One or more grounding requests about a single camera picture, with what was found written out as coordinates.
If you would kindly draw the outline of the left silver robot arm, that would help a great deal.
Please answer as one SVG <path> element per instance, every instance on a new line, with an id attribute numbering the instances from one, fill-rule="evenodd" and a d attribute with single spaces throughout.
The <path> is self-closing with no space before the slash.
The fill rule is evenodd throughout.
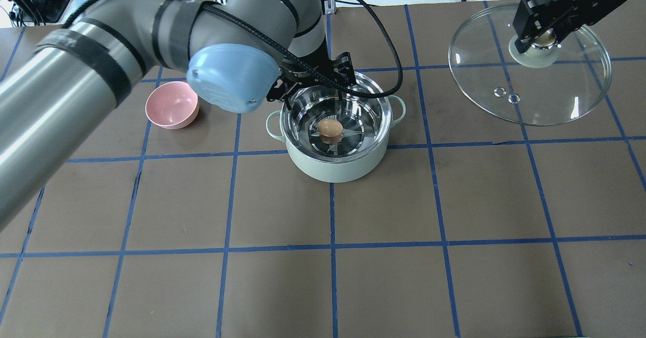
<path id="1" fill-rule="evenodd" d="M 256 110 L 280 76 L 335 86 L 323 0 L 83 0 L 2 81 L 2 228 L 154 66 Z"/>

